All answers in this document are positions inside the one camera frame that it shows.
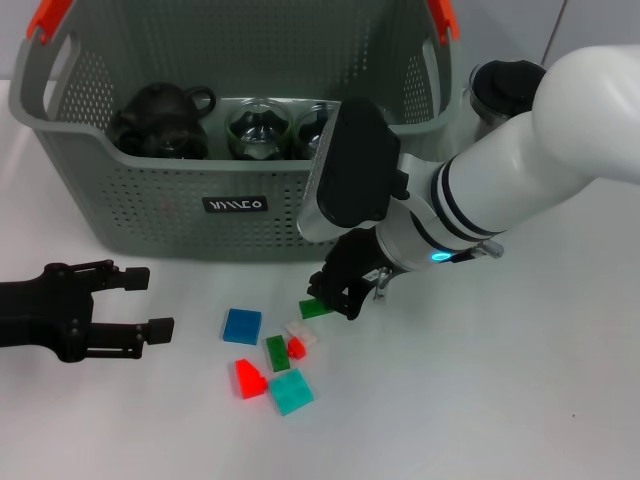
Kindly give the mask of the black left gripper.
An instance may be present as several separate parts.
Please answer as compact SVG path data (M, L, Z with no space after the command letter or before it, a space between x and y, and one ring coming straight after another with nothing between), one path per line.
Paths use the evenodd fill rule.
M69 266L49 264L38 277L1 284L1 346L39 346L59 360L140 359L144 345L168 344L175 320L146 323L93 323L92 293L145 291L150 270L120 270L113 260Z

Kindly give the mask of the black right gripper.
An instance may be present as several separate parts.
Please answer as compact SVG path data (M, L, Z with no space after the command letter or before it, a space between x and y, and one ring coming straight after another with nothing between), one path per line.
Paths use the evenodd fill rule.
M386 285L396 266L384 253L375 228L355 229L343 235L326 258L323 270L309 279L307 293L355 320L380 278Z

